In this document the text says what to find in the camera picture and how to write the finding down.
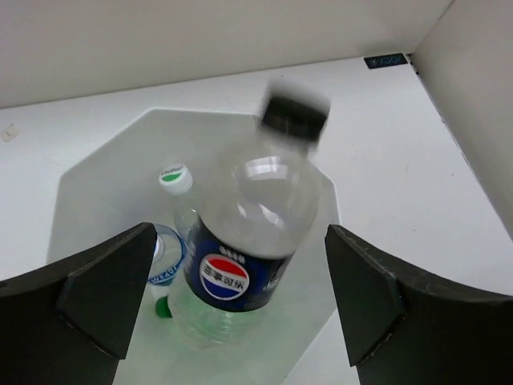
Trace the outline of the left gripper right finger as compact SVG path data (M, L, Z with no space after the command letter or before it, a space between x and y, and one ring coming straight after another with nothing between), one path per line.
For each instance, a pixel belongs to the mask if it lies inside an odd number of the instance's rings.
M511 383L511 296L439 277L340 225L325 250L360 383Z

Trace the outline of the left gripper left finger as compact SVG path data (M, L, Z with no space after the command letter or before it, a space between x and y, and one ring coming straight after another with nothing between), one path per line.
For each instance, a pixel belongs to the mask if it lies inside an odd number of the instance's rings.
M140 223L1 282L3 384L111 384L127 356L156 246Z

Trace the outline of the blue label clear bottle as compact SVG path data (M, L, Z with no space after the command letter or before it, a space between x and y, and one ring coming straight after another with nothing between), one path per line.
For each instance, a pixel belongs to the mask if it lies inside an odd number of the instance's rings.
M154 224L157 238L147 283L169 286L185 259L187 249L183 238L174 229Z

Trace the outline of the green label clear bottle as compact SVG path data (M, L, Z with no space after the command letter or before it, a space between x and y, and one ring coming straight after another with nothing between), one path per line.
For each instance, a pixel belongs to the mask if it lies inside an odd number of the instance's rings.
M186 164L168 165L159 174L162 189L172 197L173 218L177 232L185 244L197 221L200 190Z

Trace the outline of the Pepsi label clear bottle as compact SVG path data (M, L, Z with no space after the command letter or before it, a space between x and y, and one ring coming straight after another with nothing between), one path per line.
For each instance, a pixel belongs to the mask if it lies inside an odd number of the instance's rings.
M239 342L265 316L317 217L322 183L309 155L330 107L317 91L270 83L252 128L210 157L168 295L172 321L194 347Z

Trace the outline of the green plastic bottle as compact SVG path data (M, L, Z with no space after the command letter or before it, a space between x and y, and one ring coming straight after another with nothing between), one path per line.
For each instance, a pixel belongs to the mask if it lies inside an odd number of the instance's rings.
M156 300L155 313L159 318L172 318L172 312L168 306L167 296L163 296Z

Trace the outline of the right dark corner label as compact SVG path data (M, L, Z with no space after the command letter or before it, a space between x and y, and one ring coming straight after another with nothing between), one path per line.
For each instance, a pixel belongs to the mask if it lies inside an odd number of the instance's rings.
M409 63L407 57L403 53L368 56L364 58L364 62L370 70L396 67Z

